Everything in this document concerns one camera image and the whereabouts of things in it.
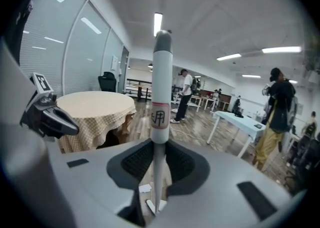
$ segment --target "sneaker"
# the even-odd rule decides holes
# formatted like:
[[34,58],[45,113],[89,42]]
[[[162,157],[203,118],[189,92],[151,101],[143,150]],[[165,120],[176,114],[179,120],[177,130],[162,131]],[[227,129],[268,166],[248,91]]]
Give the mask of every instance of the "sneaker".
[[170,123],[180,123],[180,121],[176,121],[175,119],[171,119]]

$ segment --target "yellow pants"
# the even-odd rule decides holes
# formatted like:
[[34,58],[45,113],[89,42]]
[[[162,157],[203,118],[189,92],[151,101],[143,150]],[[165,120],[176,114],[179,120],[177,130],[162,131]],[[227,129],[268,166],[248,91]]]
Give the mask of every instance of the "yellow pants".
[[276,133],[267,125],[263,136],[260,138],[256,148],[253,164],[258,162],[258,169],[262,170],[271,152],[275,149],[278,142],[282,141],[283,133]]

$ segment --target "wooden floor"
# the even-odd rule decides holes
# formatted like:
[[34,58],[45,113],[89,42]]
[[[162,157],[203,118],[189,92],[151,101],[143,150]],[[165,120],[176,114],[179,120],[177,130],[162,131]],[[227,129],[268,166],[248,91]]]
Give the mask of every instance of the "wooden floor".
[[[148,102],[135,102],[136,113],[133,116],[133,120],[129,126],[130,134],[127,137],[127,141],[136,141],[138,139],[147,139],[150,138],[151,131],[151,103]],[[176,108],[177,105],[172,104],[171,108]],[[196,108],[189,107],[186,112],[186,119],[181,121],[180,124],[170,124],[170,139],[181,141],[186,144],[195,144],[201,147],[208,148],[209,150],[218,150],[223,152],[228,152],[232,155],[238,155],[241,151],[244,143],[246,142],[248,136],[239,130],[237,137],[234,142],[232,142],[233,136],[237,132],[237,128],[232,124],[228,123],[224,119],[221,119],[219,125],[214,133],[210,144],[207,144],[206,141],[212,131],[212,128],[215,124],[216,119],[213,118],[210,110],[200,109],[196,112]],[[242,156],[242,159],[251,163],[254,154],[254,147],[249,146],[245,154]],[[284,177],[286,175],[287,167],[286,162],[281,158],[281,155],[278,152],[278,148],[271,154],[268,162],[265,164],[263,173],[270,177],[272,180],[284,184]],[[154,187],[153,184],[153,171],[152,165],[149,170],[146,172],[144,178],[142,179],[140,185],[150,184],[151,187]],[[164,170],[163,178],[163,188],[164,192],[166,187],[171,184],[171,176],[168,166]],[[153,190],[148,193],[140,194],[140,202],[142,206],[143,215],[147,223],[152,221],[153,215],[149,208],[147,207],[146,200],[151,199],[154,203],[154,194]]]

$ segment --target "cable on floor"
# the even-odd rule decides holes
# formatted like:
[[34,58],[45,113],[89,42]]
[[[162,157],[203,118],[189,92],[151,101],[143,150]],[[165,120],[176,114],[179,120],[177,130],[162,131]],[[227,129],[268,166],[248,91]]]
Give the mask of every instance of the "cable on floor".
[[194,137],[194,136],[192,136],[192,135],[190,135],[190,134],[187,134],[187,133],[182,132],[182,131],[180,131],[180,130],[174,129],[174,128],[172,128],[172,127],[170,127],[170,129],[172,129],[172,130],[174,130],[174,131],[177,131],[177,132],[180,132],[180,133],[182,133],[182,134],[188,135],[188,136],[192,137],[193,139],[197,139],[197,140],[200,140],[200,141],[202,141],[202,142],[207,142],[207,141],[205,141],[205,140],[202,140],[201,138],[196,138],[196,137]]

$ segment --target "person in white shirt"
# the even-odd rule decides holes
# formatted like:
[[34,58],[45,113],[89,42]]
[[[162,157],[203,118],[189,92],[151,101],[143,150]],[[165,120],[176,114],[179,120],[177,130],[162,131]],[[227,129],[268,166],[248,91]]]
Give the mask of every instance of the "person in white shirt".
[[181,92],[182,98],[178,107],[178,112],[174,119],[171,119],[171,123],[180,123],[180,120],[185,119],[188,101],[192,96],[191,85],[193,82],[192,76],[188,73],[186,69],[182,69],[180,74],[184,77],[183,90]]

